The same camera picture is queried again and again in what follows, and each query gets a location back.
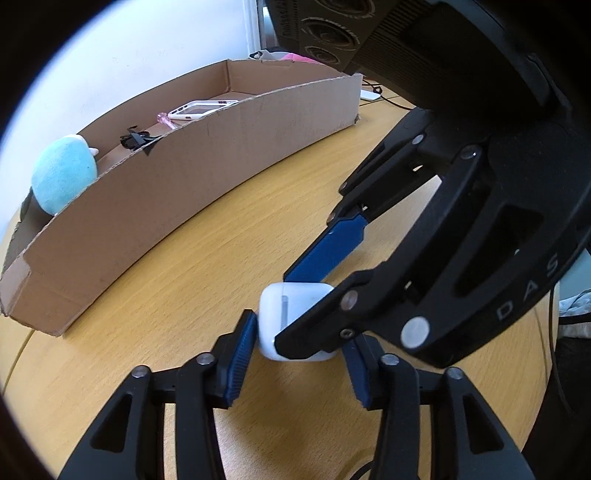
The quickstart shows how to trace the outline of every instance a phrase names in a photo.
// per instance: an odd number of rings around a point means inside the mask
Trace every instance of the speaker grille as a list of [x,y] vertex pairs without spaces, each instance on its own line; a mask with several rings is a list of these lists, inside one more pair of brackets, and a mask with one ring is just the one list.
[[357,36],[342,25],[321,18],[305,18],[302,30],[316,40],[341,50],[354,50],[359,44]]
[[323,48],[308,46],[305,48],[305,51],[308,52],[310,56],[318,61],[321,61],[322,63],[328,63],[332,65],[340,63],[340,60],[336,55]]
[[329,10],[351,18],[371,17],[375,12],[373,0],[316,0]]

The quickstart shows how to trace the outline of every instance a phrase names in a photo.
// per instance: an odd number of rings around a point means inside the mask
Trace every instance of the cardboard tray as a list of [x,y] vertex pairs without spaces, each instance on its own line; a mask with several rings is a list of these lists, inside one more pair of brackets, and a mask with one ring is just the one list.
[[[142,93],[80,132],[99,149],[99,177],[51,217],[24,204],[0,279],[0,306],[61,335],[125,270],[217,198],[356,121],[361,75],[321,64],[225,60]],[[181,128],[155,121],[191,100],[237,99]],[[138,125],[164,136],[130,152]]]

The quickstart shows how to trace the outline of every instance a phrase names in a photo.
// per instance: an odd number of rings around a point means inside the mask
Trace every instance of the round wooden table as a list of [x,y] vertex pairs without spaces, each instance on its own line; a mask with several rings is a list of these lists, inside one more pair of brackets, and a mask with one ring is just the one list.
[[[5,396],[54,474],[135,365],[179,366],[230,332],[244,308],[258,309],[261,291],[281,281],[322,231],[338,185],[405,112],[382,101],[364,105],[360,114],[357,125],[265,170],[171,233],[63,337],[33,333]],[[429,182],[372,223],[328,282],[387,258],[437,185]],[[546,332],[547,299],[460,363],[520,447],[549,375]],[[168,475],[175,468],[173,412],[167,410],[165,425]],[[427,410],[421,420],[420,476],[426,479]],[[343,480],[372,458],[379,412],[368,413],[355,400],[340,355],[302,364],[255,352],[241,397],[230,410],[217,411],[216,422],[230,480]]]

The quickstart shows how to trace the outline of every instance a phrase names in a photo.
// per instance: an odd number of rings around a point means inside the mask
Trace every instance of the black clip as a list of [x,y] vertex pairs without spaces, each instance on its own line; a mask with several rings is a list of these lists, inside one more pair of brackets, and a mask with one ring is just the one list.
[[150,135],[150,132],[143,130],[141,132],[136,132],[134,129],[138,128],[137,125],[134,125],[133,127],[129,127],[127,129],[127,131],[129,132],[129,135],[121,135],[119,137],[119,142],[121,143],[121,145],[126,148],[127,150],[132,150],[132,151],[136,151],[137,149],[144,147],[144,153],[146,155],[150,154],[150,151],[152,150],[153,146],[155,145],[156,140],[159,140],[162,137],[152,137]]

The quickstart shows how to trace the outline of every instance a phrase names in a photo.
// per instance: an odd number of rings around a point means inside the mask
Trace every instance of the stuffed toy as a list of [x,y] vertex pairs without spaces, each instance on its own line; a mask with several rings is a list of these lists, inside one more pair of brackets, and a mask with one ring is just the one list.
[[56,215],[96,180],[94,155],[80,135],[66,135],[50,144],[33,167],[31,187],[37,202],[50,215]]

